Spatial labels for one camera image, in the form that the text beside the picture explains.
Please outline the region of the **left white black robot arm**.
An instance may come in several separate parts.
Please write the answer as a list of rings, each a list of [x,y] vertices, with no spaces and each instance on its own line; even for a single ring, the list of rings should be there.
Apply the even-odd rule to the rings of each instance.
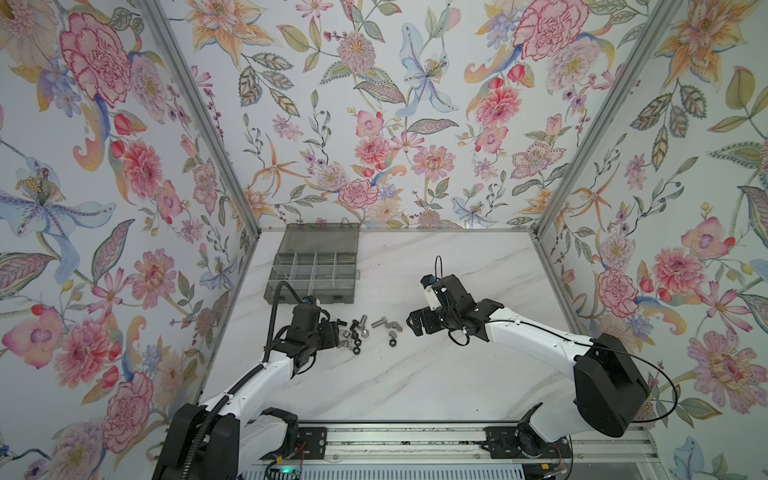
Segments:
[[[298,417],[267,407],[284,384],[308,371],[321,350],[338,346],[338,325],[310,296],[267,343],[268,358],[222,393],[187,403],[173,416],[154,479],[237,479],[259,460],[274,464],[301,448]]]

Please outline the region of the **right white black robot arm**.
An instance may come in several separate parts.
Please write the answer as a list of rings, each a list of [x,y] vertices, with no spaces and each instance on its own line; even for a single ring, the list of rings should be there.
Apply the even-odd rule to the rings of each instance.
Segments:
[[[477,301],[454,275],[426,275],[420,284],[428,305],[406,320],[416,336],[446,331],[511,347],[572,382],[571,393],[536,402],[520,419],[517,433],[526,440],[549,444],[585,431],[619,438],[650,396],[638,359],[610,334],[556,330],[498,301]]]

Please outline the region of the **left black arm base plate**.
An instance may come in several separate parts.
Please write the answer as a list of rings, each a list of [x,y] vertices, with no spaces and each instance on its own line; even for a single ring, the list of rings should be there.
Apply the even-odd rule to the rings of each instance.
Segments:
[[[291,460],[324,460],[328,446],[326,427],[299,427],[288,458]]]

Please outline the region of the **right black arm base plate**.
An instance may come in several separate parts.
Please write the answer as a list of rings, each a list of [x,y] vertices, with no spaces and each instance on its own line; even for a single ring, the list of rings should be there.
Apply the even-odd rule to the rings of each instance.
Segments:
[[[484,429],[482,448],[492,459],[566,459],[572,457],[571,442],[563,437],[546,442],[528,427],[489,426]]]

